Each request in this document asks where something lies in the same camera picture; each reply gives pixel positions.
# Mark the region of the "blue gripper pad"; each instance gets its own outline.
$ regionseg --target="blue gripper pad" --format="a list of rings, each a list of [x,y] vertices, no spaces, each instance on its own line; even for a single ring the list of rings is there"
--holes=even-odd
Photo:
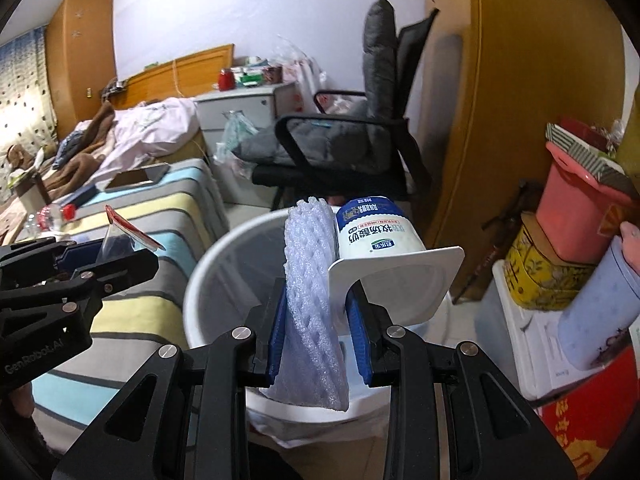
[[[345,302],[347,311],[347,319],[349,320],[349,330],[351,332],[351,341],[353,342],[353,350],[356,354],[356,363],[358,371],[367,386],[371,386],[373,378],[373,369],[371,368],[371,351],[369,347],[369,337],[364,328],[362,314],[358,307],[358,301],[355,294],[351,291],[347,294]]]
[[[267,377],[269,384],[273,384],[280,371],[280,360],[282,359],[282,349],[284,348],[285,322],[287,319],[287,287],[282,287],[282,294],[278,302],[278,308],[269,338],[269,365]]]
[[[72,274],[76,269],[94,264],[101,247],[102,238],[69,246],[56,261],[58,270],[65,270]]]

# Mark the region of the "white trash bin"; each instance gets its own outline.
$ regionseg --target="white trash bin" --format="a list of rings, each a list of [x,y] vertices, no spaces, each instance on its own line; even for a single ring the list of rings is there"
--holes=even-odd
[[[199,261],[185,294],[184,328],[190,348],[207,345],[241,326],[249,310],[266,304],[275,278],[284,277],[284,223],[274,211],[233,229]],[[450,297],[431,320],[410,327],[425,340],[444,344]],[[358,373],[350,336],[341,336],[349,381],[349,409],[292,406],[246,390],[248,418],[256,430],[283,447],[357,440],[386,434],[390,388],[369,388]]]

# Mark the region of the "cable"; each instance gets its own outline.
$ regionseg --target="cable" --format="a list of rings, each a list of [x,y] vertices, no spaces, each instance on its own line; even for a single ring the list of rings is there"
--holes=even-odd
[[[177,63],[174,59],[174,62],[172,63],[172,68],[174,69],[174,86],[175,86],[175,91],[178,92],[178,95],[180,97],[184,97],[184,94],[182,92],[180,92],[180,89],[178,88],[178,67],[177,67]]]

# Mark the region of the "white nightstand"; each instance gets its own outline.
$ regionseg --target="white nightstand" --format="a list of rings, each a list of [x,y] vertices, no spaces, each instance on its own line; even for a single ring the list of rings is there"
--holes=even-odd
[[[200,127],[207,143],[209,165],[225,203],[270,207],[276,191],[274,188],[256,186],[214,163],[212,155],[216,153],[216,143],[222,141],[225,113],[242,110],[256,128],[266,128],[280,115],[294,112],[298,108],[297,95],[294,83],[284,83],[226,92],[214,91],[194,98]]]

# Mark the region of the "human hand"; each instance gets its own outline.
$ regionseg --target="human hand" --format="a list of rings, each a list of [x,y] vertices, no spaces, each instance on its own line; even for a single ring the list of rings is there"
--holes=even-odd
[[[30,416],[33,415],[33,410],[35,410],[36,405],[33,400],[31,383],[25,384],[17,390],[12,391],[7,397],[18,415],[24,418],[30,418]]]
[[[622,222],[620,234],[622,234],[622,255],[636,274],[640,274],[640,229],[631,222]]]

